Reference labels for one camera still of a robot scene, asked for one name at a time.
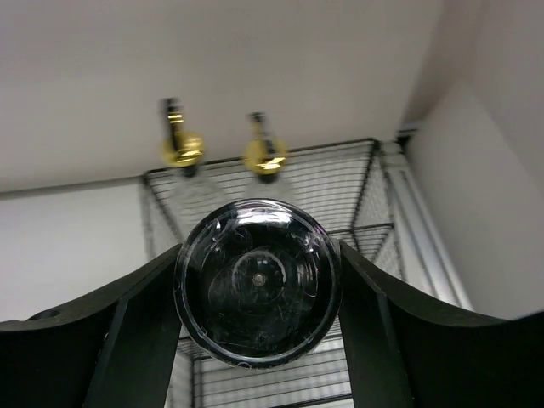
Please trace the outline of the glass bottle gold pourer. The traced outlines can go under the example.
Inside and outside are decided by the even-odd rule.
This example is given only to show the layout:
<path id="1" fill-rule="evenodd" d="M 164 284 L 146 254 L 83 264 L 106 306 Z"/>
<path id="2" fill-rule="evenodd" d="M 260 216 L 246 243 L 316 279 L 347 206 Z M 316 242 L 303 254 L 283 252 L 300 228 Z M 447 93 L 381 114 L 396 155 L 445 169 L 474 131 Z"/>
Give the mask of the glass bottle gold pourer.
<path id="1" fill-rule="evenodd" d="M 161 158 L 167 167 L 184 177 L 195 177 L 204 156 L 203 137 L 185 128 L 184 109 L 178 99 L 162 99 L 160 107 L 166 132 Z"/>

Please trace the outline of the spice jar foil lid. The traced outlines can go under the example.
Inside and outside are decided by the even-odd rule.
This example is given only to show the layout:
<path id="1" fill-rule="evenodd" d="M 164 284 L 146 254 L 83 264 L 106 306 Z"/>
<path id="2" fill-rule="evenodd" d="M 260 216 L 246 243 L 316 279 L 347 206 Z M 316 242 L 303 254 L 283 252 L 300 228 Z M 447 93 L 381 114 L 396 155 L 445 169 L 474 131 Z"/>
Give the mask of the spice jar foil lid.
<path id="1" fill-rule="evenodd" d="M 342 300 L 338 244 L 292 204 L 245 199 L 181 245 L 174 300 L 191 339 L 231 366 L 266 370 L 313 350 Z"/>

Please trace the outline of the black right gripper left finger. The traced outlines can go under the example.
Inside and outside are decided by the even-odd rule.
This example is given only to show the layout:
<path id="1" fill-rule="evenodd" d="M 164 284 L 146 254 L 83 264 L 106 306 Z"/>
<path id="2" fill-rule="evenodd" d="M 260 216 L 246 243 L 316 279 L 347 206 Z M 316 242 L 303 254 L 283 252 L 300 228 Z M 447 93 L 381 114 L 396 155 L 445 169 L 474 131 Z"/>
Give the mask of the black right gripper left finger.
<path id="1" fill-rule="evenodd" d="M 3 407 L 163 407 L 181 324 L 177 246 L 29 320 L 1 324 Z"/>

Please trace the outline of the glass bottle dark contents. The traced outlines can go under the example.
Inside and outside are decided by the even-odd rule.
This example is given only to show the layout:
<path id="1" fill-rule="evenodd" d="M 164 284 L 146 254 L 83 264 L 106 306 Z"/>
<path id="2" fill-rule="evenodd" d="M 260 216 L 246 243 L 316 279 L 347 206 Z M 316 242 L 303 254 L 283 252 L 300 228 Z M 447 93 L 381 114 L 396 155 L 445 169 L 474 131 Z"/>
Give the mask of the glass bottle dark contents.
<path id="1" fill-rule="evenodd" d="M 287 148 L 283 140 L 276 137 L 263 112 L 247 115 L 252 129 L 252 140 L 244 153 L 246 168 L 263 184 L 275 182 L 287 161 Z"/>

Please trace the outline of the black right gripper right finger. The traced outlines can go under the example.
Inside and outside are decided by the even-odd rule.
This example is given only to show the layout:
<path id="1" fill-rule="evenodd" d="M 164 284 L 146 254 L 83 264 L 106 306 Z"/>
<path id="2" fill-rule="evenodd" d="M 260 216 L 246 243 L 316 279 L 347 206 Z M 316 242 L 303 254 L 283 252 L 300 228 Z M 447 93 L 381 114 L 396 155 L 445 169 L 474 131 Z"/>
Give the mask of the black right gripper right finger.
<path id="1" fill-rule="evenodd" d="M 339 319 L 357 407 L 540 407 L 543 315 L 438 300 L 342 244 Z"/>

